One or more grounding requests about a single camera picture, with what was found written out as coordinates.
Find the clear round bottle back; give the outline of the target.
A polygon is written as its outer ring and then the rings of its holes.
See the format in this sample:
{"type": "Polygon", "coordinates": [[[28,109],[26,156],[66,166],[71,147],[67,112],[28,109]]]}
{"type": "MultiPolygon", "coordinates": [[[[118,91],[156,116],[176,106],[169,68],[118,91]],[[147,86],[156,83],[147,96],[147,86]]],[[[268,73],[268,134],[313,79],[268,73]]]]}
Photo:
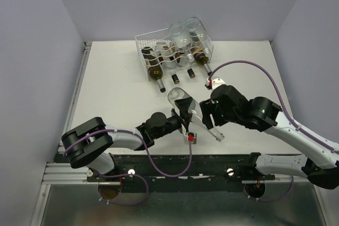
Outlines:
{"type": "Polygon", "coordinates": [[[201,20],[197,16],[189,17],[185,21],[185,26],[194,45],[201,47],[206,55],[211,55],[209,37],[201,20]]]}

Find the frosted clear tall bottle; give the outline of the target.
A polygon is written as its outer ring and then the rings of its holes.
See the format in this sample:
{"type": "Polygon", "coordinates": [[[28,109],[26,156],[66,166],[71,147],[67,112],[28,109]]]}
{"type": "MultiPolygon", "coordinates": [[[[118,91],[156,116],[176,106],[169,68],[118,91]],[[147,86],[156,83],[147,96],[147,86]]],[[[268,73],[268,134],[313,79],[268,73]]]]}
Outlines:
{"type": "MultiPolygon", "coordinates": [[[[191,95],[189,95],[184,89],[180,87],[174,87],[172,90],[168,92],[167,99],[168,101],[178,110],[178,108],[175,106],[174,101],[177,99],[182,98],[193,98],[191,95]]],[[[200,109],[199,103],[193,98],[193,102],[191,104],[191,113],[192,118],[190,123],[197,124],[199,127],[204,128],[206,131],[208,131],[214,138],[221,142],[225,138],[224,135],[216,128],[212,128],[211,130],[208,130],[206,126],[202,123],[202,112],[200,109]]]]}

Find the dark wine bottle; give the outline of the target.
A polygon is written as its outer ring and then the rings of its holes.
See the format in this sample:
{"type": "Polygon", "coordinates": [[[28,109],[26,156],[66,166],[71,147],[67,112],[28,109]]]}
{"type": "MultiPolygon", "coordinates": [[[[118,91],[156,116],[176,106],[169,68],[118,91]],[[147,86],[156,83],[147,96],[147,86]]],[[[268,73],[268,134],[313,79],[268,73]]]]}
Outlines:
{"type": "Polygon", "coordinates": [[[154,55],[153,49],[151,47],[144,47],[141,53],[146,63],[149,78],[156,82],[161,93],[166,92],[162,81],[163,70],[159,65],[157,57],[154,55]]]}

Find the clear bottle silver cap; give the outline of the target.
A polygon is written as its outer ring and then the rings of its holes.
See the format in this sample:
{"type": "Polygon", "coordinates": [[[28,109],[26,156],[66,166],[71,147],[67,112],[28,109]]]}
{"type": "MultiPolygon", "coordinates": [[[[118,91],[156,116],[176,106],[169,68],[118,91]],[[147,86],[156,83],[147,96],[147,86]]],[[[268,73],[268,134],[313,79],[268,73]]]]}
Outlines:
{"type": "Polygon", "coordinates": [[[186,25],[182,21],[173,22],[168,27],[172,41],[176,44],[180,52],[185,53],[189,62],[194,61],[194,56],[191,52],[192,40],[186,30],[186,25]]]}

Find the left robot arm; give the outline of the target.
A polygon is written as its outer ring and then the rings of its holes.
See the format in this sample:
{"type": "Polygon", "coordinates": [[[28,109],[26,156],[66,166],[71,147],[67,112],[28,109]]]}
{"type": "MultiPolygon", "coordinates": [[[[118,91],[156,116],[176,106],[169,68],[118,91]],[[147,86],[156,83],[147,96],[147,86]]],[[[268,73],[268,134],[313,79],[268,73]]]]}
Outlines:
{"type": "Polygon", "coordinates": [[[86,166],[104,180],[114,180],[118,169],[113,157],[105,151],[111,147],[146,151],[156,139],[174,131],[184,133],[191,120],[189,108],[192,102],[192,97],[176,99],[174,105],[178,107],[179,114],[174,109],[170,117],[156,112],[133,130],[108,128],[101,117],[94,117],[63,134],[63,155],[69,160],[71,168],[86,166]]]}

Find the small bottle brown label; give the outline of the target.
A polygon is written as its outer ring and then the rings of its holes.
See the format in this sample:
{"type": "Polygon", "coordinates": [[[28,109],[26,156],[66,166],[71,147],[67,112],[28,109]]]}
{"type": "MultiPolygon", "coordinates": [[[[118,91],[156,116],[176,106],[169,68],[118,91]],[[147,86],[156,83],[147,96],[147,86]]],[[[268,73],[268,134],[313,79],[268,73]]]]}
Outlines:
{"type": "Polygon", "coordinates": [[[170,75],[172,81],[175,85],[180,83],[180,80],[176,74],[177,64],[174,59],[174,55],[165,42],[157,42],[155,45],[155,50],[159,56],[159,61],[162,66],[165,68],[166,73],[170,75]]]}

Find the clear bottle black cap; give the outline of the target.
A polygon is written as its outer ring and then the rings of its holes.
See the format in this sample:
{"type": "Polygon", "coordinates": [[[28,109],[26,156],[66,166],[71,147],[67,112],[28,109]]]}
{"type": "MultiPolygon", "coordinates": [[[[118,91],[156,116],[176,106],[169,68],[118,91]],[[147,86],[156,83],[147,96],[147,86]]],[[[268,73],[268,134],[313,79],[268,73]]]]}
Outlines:
{"type": "Polygon", "coordinates": [[[185,56],[183,52],[178,52],[177,53],[177,62],[178,65],[186,71],[188,76],[192,79],[195,78],[195,73],[192,69],[192,64],[188,61],[188,58],[185,56]]]}

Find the green wine bottle brown label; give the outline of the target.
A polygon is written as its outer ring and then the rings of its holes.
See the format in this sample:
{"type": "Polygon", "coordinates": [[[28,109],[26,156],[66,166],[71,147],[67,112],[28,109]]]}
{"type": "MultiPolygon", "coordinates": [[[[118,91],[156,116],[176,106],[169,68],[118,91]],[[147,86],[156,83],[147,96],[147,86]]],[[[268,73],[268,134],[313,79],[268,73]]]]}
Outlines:
{"type": "Polygon", "coordinates": [[[206,54],[204,53],[204,50],[200,47],[193,47],[193,49],[191,50],[195,61],[201,65],[205,72],[207,73],[208,76],[211,75],[212,70],[209,66],[209,58],[206,56],[206,54]]]}

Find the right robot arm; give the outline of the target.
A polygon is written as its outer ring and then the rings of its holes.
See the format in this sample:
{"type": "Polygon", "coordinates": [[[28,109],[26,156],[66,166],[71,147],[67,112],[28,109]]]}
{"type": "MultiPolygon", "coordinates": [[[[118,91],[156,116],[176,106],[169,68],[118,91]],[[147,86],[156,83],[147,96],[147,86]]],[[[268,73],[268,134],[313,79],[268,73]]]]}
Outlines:
{"type": "Polygon", "coordinates": [[[247,178],[281,174],[305,178],[324,189],[338,187],[338,143],[301,125],[268,98],[247,100],[235,87],[220,85],[209,99],[200,102],[200,108],[207,129],[235,123],[274,136],[300,152],[298,155],[252,153],[252,161],[244,165],[247,178]]]}

